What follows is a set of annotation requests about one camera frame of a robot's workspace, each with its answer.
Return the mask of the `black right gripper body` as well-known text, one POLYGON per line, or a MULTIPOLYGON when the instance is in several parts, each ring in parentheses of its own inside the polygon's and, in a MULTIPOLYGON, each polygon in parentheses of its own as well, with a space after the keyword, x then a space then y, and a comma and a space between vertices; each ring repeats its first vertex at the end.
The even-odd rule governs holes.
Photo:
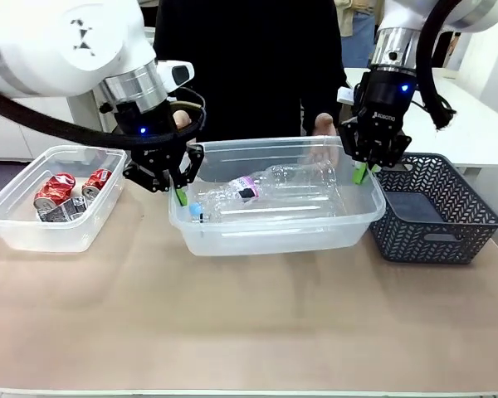
POLYGON ((396 138, 414 92, 414 74, 403 70, 364 72, 354 93, 359 137, 366 142, 380 143, 396 138))

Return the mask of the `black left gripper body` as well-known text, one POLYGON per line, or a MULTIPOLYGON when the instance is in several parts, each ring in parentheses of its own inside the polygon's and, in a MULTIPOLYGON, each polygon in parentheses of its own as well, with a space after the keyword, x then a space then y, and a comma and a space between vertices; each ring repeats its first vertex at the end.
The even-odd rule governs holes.
POLYGON ((165 100, 142 111, 135 101, 117 104, 115 119, 121 133, 130 138, 130 162, 126 174, 179 174, 186 152, 189 122, 177 122, 175 113, 189 112, 189 102, 165 100))

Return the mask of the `person left hand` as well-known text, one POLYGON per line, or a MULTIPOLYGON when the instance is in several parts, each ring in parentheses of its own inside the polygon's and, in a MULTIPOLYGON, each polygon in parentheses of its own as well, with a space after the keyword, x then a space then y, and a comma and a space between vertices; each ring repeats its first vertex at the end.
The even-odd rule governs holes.
MULTIPOLYGON (((312 135, 336 137, 336 128, 334 126, 333 117, 327 113, 321 113, 315 118, 315 124, 312 135)), ((333 167, 339 162, 339 151, 336 147, 312 147, 310 157, 318 163, 329 162, 333 167)))

